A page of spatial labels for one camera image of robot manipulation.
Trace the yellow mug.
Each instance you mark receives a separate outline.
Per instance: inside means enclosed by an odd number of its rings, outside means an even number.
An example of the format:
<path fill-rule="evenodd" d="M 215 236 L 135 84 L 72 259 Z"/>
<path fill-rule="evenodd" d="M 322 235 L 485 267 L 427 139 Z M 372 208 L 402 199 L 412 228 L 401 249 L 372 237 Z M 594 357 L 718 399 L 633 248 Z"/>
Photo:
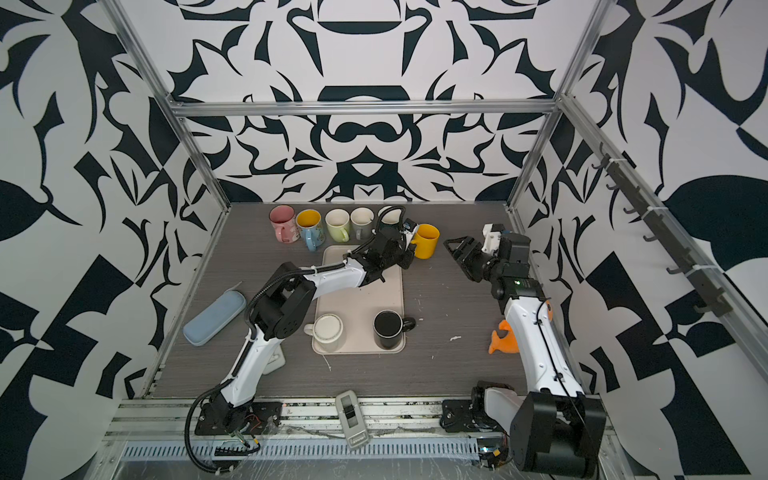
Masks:
<path fill-rule="evenodd" d="M 430 259 L 438 246 L 440 231 L 430 224 L 420 224 L 411 244 L 415 246 L 414 256 L 420 260 Z"/>

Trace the grey mug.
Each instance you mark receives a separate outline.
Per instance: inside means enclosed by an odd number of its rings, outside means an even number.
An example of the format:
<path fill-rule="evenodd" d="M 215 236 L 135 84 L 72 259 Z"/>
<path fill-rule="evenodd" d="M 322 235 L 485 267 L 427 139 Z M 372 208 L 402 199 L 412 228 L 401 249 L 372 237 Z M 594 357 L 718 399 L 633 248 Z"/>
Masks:
<path fill-rule="evenodd" d="M 374 212 L 367 207 L 358 207 L 350 214 L 352 224 L 352 238 L 362 243 L 373 234 Z"/>

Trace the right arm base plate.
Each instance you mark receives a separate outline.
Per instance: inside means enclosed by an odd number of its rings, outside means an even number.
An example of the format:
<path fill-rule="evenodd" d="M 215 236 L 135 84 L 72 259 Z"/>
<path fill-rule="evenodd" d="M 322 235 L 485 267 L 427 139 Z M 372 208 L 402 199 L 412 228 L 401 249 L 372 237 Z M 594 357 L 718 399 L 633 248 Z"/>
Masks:
<path fill-rule="evenodd" d="M 448 433 L 508 433 L 519 410 L 514 402 L 491 397 L 443 400 L 441 406 L 439 424 Z"/>

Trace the dark green mug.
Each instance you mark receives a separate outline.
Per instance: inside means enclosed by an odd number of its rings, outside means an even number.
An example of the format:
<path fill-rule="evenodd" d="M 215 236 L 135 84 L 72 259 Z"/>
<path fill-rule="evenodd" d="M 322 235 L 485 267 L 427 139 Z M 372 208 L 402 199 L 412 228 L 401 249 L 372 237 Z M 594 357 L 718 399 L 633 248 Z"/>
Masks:
<path fill-rule="evenodd" d="M 379 231 L 382 227 L 391 226 L 396 230 L 401 229 L 401 216 L 403 208 L 398 205 L 386 205 L 378 211 L 376 221 L 376 231 Z"/>

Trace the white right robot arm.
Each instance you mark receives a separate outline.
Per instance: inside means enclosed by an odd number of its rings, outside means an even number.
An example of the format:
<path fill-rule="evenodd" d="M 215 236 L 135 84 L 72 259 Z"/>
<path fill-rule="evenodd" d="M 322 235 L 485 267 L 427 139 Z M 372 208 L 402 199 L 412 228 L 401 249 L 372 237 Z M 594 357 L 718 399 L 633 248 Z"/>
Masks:
<path fill-rule="evenodd" d="M 517 342 L 527 382 L 524 394 L 479 383 L 476 419 L 503 429 L 522 472 L 599 478 L 607 414 L 599 400 L 584 393 L 558 343 L 548 299 L 530 273 L 529 237 L 487 224 L 480 240 L 464 236 L 444 245 L 469 280 L 489 283 Z"/>

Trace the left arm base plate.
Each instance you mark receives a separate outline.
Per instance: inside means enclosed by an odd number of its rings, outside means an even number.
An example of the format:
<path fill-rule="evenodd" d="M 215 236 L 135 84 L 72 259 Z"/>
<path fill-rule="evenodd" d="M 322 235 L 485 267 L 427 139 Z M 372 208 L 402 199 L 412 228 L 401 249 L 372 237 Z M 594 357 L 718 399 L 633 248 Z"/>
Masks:
<path fill-rule="evenodd" d="M 231 408 L 227 402 L 209 402 L 195 424 L 197 436 L 235 434 L 261 435 L 270 425 L 279 425 L 282 402 L 251 402 Z"/>

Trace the blue butterfly mug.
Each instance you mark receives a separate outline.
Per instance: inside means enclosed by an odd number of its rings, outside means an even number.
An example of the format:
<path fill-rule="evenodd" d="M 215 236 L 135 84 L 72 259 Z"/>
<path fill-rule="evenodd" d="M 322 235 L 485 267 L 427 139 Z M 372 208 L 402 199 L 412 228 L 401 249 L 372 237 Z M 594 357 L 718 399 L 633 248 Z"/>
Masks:
<path fill-rule="evenodd" d="M 325 243 L 322 215 L 317 210 L 302 210 L 296 217 L 296 223 L 309 251 L 315 252 Z"/>

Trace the light green mug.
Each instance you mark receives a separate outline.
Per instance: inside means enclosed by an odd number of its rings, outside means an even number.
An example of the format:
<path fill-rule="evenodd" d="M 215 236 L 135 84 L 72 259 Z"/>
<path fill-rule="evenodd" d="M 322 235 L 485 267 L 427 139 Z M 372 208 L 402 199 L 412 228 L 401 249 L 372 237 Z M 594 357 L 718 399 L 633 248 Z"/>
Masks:
<path fill-rule="evenodd" d="M 328 233 L 337 243 L 350 241 L 350 214 L 341 208 L 329 211 L 325 216 Z"/>

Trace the pink patterned mug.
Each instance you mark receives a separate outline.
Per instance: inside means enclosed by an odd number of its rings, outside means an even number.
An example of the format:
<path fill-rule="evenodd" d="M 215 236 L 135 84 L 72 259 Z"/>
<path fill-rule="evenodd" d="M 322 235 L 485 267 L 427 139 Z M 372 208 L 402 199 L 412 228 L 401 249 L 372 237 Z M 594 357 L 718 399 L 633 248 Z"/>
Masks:
<path fill-rule="evenodd" d="M 292 244 L 300 238 L 296 224 L 296 213 L 289 205 L 278 205 L 269 213 L 269 221 L 273 227 L 278 242 Z"/>

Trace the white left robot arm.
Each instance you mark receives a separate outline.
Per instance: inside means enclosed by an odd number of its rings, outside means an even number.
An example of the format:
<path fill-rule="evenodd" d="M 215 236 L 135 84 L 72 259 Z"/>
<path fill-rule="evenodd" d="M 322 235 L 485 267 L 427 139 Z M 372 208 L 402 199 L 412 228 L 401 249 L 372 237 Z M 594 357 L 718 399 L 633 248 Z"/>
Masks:
<path fill-rule="evenodd" d="M 218 432 L 238 438 L 246 454 L 261 449 L 257 440 L 242 438 L 258 382 L 277 347 L 300 330 L 314 300 L 337 291 L 382 282 L 384 272 L 393 266 L 410 267 L 415 258 L 411 240 L 418 224 L 406 217 L 403 205 L 390 205 L 383 213 L 395 211 L 399 213 L 395 224 L 385 224 L 379 219 L 372 237 L 346 253 L 342 261 L 304 268 L 285 262 L 249 300 L 245 308 L 249 331 L 233 367 L 221 383 L 195 398 L 185 418 L 184 446 L 197 469 L 221 475 L 233 468 L 203 462 L 194 453 L 191 422 L 196 412 Z"/>

